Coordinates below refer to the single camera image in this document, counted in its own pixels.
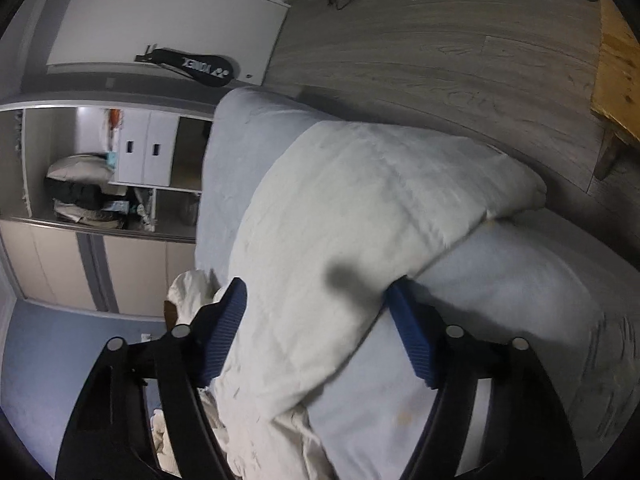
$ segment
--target pillow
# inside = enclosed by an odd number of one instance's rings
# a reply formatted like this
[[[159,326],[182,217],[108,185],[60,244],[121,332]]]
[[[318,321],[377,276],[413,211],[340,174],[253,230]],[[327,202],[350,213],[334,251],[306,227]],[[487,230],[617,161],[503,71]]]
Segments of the pillow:
[[[97,155],[72,155],[53,163],[47,176],[55,180],[106,184],[113,178],[113,170],[107,161]]]

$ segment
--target wooden furniture leg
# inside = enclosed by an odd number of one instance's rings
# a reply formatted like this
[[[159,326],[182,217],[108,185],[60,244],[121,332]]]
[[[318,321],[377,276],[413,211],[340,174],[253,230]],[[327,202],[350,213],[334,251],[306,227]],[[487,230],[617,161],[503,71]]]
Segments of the wooden furniture leg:
[[[625,146],[626,144],[616,134],[615,128],[608,126],[604,132],[593,176],[598,180],[603,180],[609,174],[613,163]]]

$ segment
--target blanket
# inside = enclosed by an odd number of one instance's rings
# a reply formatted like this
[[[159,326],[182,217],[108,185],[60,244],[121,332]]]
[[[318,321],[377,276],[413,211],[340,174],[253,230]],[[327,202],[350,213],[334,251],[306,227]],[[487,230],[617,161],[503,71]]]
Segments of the blanket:
[[[464,137],[343,121],[298,137],[255,191],[231,253],[248,303],[213,384],[229,462],[242,450],[245,478],[272,478],[260,459],[275,452],[280,478],[326,478],[300,401],[353,353],[388,284],[544,197],[533,171]]]

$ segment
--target white door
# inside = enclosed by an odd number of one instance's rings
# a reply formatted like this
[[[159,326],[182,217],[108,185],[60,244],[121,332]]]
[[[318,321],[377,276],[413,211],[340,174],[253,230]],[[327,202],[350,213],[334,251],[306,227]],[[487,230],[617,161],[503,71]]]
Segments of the white door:
[[[259,85],[288,8],[279,0],[71,0],[47,64],[133,64],[157,44],[228,57],[236,79]]]
[[[145,164],[146,132],[151,112],[124,110],[118,134],[116,181],[142,184]]]
[[[151,112],[146,131],[146,153],[143,184],[168,186],[174,160],[175,134],[180,116],[165,112]]]

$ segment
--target wooden stool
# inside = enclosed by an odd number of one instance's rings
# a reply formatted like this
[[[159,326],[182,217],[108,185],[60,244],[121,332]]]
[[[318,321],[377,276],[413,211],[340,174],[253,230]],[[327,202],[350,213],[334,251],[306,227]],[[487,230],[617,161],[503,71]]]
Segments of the wooden stool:
[[[602,180],[626,146],[640,150],[640,44],[612,0],[600,0],[602,40],[591,110],[607,121],[593,170]]]

